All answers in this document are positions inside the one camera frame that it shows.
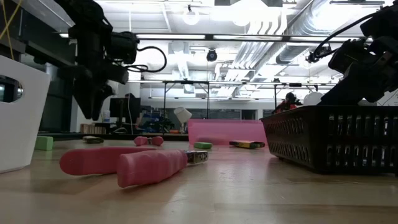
pink plastic bin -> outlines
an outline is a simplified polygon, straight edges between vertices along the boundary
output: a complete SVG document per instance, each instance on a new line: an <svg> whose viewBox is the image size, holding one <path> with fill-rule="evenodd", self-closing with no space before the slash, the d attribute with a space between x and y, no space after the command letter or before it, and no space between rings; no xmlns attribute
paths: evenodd
<svg viewBox="0 0 398 224"><path fill-rule="evenodd" d="M232 140L267 142L264 126L259 120L189 119L188 137L190 144L229 145Z"/></svg>

green block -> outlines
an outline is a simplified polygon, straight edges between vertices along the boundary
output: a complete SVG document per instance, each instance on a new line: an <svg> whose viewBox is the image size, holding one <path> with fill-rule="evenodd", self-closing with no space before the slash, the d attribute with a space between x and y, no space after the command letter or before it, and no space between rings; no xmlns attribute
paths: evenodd
<svg viewBox="0 0 398 224"><path fill-rule="evenodd" d="M212 146L212 143L208 142L195 142L195 144L193 145L193 147L197 149L211 149Z"/></svg>
<svg viewBox="0 0 398 224"><path fill-rule="evenodd" d="M53 137L37 136L35 149L51 151L54 145Z"/></svg>

white lamp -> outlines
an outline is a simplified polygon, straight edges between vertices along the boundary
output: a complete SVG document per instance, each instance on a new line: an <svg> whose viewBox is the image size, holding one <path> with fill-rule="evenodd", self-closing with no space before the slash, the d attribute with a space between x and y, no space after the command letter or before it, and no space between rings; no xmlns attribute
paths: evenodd
<svg viewBox="0 0 398 224"><path fill-rule="evenodd" d="M183 107L176 108L174 110L174 114L177 116L178 120L181 123L180 133L184 133L184 123L192 117L192 114Z"/></svg>

wooden table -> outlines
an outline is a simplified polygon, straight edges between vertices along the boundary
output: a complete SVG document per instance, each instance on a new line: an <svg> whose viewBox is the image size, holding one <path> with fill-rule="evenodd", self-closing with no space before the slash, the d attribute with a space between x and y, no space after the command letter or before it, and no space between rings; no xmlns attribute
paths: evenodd
<svg viewBox="0 0 398 224"><path fill-rule="evenodd" d="M131 141L106 141L128 146ZM68 149L35 151L32 165L0 175L0 223L397 223L393 175L318 175L279 161L267 149L215 147L206 164L156 185L120 189L115 175L62 173ZM188 149L187 142L165 142Z"/></svg>

black mesh basket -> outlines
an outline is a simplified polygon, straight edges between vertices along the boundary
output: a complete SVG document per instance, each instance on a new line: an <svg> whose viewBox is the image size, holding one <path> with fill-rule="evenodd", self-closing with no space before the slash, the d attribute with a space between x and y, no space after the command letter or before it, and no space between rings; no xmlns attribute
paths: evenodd
<svg viewBox="0 0 398 224"><path fill-rule="evenodd" d="M304 106L262 122L279 158L318 172L398 173L398 107Z"/></svg>

